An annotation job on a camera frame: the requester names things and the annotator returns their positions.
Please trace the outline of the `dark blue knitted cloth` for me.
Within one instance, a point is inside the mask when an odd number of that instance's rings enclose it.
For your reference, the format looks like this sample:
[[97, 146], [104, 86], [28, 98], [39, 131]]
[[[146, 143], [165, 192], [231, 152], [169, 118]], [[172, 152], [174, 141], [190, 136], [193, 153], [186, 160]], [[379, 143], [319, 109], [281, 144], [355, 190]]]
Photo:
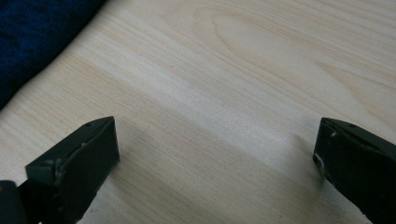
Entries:
[[0, 0], [0, 110], [50, 64], [106, 0]]

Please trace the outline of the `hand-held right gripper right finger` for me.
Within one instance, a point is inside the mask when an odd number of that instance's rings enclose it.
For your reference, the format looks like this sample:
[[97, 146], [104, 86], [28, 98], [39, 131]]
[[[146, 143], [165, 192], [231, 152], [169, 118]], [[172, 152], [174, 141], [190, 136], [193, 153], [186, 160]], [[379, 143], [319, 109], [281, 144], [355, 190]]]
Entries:
[[396, 145], [357, 125], [323, 118], [313, 161], [373, 224], [396, 224]]

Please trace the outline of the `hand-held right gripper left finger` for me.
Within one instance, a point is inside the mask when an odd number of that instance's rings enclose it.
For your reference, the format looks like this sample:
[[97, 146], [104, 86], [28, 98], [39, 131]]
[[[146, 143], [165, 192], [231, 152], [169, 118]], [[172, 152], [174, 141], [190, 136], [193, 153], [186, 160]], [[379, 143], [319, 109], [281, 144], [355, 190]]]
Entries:
[[120, 161], [115, 119], [90, 121], [25, 166], [29, 224], [76, 224]]

